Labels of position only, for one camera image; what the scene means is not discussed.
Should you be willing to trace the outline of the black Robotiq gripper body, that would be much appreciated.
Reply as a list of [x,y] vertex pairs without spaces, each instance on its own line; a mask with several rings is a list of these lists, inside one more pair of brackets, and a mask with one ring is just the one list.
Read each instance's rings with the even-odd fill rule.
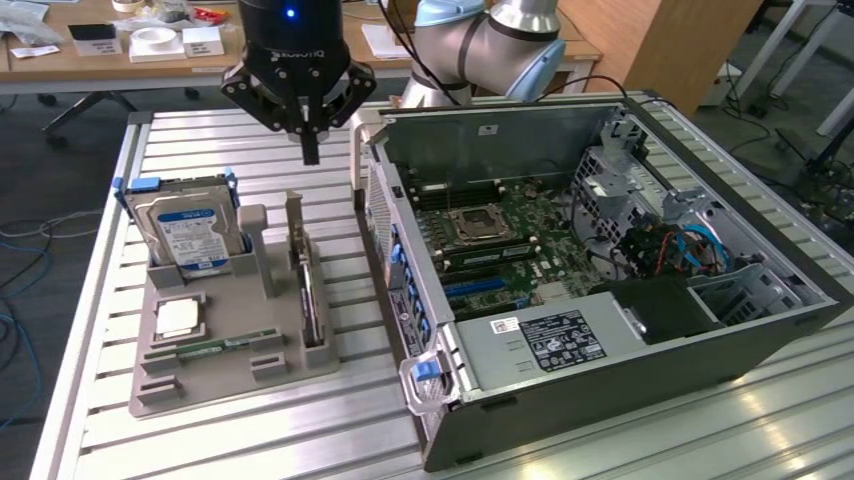
[[242,67],[257,82],[244,105],[258,121],[289,133],[329,128],[324,103],[349,66],[337,1],[241,1]]

